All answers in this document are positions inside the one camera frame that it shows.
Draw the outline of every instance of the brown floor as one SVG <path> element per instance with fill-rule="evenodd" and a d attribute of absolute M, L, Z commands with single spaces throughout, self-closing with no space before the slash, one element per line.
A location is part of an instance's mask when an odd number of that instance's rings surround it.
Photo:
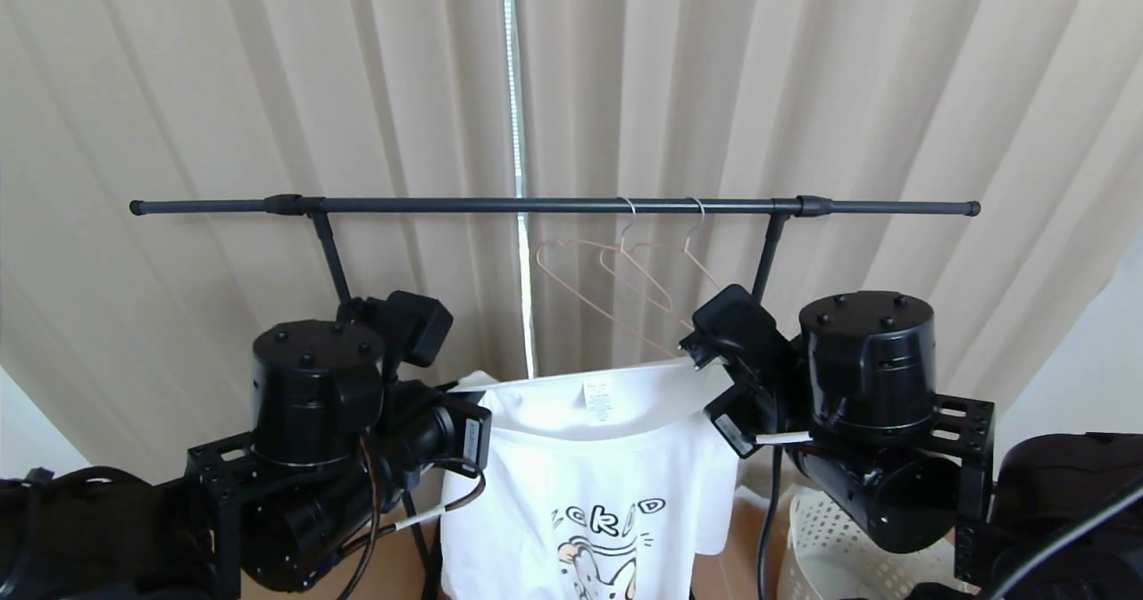
<path fill-rule="evenodd" d="M 734 515 L 730 521 L 730 534 L 726 549 L 720 555 L 698 555 L 695 558 L 694 592 L 696 600 L 750 600 L 757 597 L 754 582 L 754 561 L 758 552 L 758 534 L 761 530 L 765 512 L 738 499 L 735 501 Z M 769 597 L 777 594 L 777 571 L 785 552 L 785 539 L 789 527 L 776 522 L 767 554 L 767 575 L 770 581 Z M 426 527 L 427 539 L 432 539 L 435 525 Z M 337 598 L 350 575 L 357 566 L 357 560 L 343 562 L 326 576 L 313 591 L 305 593 L 305 600 L 333 600 Z M 416 545 L 411 531 L 403 530 L 377 543 L 371 563 L 353 597 L 386 600 L 417 600 L 421 597 L 421 585 L 424 571 L 417 559 Z M 242 598 L 274 600 L 285 594 L 278 594 L 259 587 L 249 579 L 242 581 Z"/>

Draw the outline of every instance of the white t-shirt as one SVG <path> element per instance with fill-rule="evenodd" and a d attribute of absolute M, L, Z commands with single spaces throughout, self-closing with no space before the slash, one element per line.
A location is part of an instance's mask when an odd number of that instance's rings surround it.
<path fill-rule="evenodd" d="M 738 458 L 702 411 L 726 373 L 680 360 L 518 384 L 480 402 L 493 411 L 487 487 L 441 518 L 445 591 L 686 599 L 695 553 L 721 552 L 730 520 Z M 448 473 L 442 499 L 472 486 Z"/>

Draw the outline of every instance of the perforated basket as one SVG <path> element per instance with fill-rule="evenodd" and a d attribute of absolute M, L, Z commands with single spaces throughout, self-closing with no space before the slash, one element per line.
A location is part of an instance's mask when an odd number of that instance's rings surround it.
<path fill-rule="evenodd" d="M 882 551 L 824 493 L 790 504 L 790 535 L 778 576 L 781 600 L 901 600 L 922 582 L 960 591 L 952 577 L 953 547 L 942 539 L 917 553 Z"/>

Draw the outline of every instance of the silver hook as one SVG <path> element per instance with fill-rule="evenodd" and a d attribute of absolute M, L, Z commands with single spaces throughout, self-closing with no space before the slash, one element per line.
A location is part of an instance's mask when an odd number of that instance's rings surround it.
<path fill-rule="evenodd" d="M 623 231 L 620 231 L 620 241 L 622 242 L 625 238 L 628 238 L 628 230 L 631 230 L 631 226 L 636 224 L 636 218 L 639 214 L 636 213 L 636 205 L 631 201 L 631 198 L 620 197 L 620 200 L 626 201 L 628 205 L 631 206 L 631 223 L 629 223 L 628 226 L 624 226 Z"/>
<path fill-rule="evenodd" d="M 687 230 L 687 241 L 689 241 L 689 239 L 694 237 L 695 231 L 698 231 L 698 229 L 703 226 L 703 221 L 706 221 L 706 206 L 704 206 L 703 202 L 698 200 L 698 198 L 694 197 L 687 197 L 687 198 L 690 198 L 690 200 L 694 202 L 698 202 L 698 214 L 702 214 L 702 216 L 698 217 L 698 222 L 695 224 L 695 226 L 692 226 L 690 230 Z"/>

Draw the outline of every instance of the beige curtain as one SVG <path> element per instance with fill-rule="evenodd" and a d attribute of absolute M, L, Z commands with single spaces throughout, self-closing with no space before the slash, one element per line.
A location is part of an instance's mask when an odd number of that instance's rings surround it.
<path fill-rule="evenodd" d="M 131 198 L 513 194 L 502 0 L 0 1 L 0 362 L 94 462 L 179 474 L 336 307 L 303 218 Z M 453 311 L 427 377 L 523 376 L 514 218 L 333 224 L 355 294 Z"/>
<path fill-rule="evenodd" d="M 941 390 L 1007 406 L 1110 277 L 1143 210 L 1143 0 L 519 0 L 535 194 L 983 201 L 980 217 L 789 222 L 765 304 L 934 304 Z M 534 217 L 531 238 L 614 242 L 628 218 Z M 629 242 L 697 223 L 639 217 Z M 766 217 L 706 218 L 698 257 L 749 283 Z M 669 349 L 686 328 L 601 271 L 557 275 Z M 713 291 L 636 254 L 685 315 Z M 660 302 L 649 282 L 621 274 Z M 543 273 L 543 373 L 662 357 Z"/>
<path fill-rule="evenodd" d="M 1007 405 L 1098 291 L 1143 210 L 1143 0 L 517 0 L 529 193 L 978 198 L 959 217 L 786 227 L 767 307 L 910 291 L 942 389 Z M 130 198 L 513 194 L 502 0 L 0 0 L 0 363 L 94 462 L 177 474 L 247 429 L 249 343 L 335 304 L 303 218 L 127 214 Z M 628 218 L 531 217 L 530 242 Z M 640 216 L 629 243 L 681 245 Z M 661 352 L 530 263 L 507 216 L 336 216 L 357 294 L 456 315 L 439 366 L 542 373 Z M 749 282 L 765 217 L 692 245 Z M 666 347 L 716 286 L 636 257 L 673 314 L 600 270 L 563 280 Z M 626 261 L 616 273 L 642 290 Z M 531 302 L 520 271 L 530 271 Z M 653 291 L 664 302 L 662 295 Z"/>

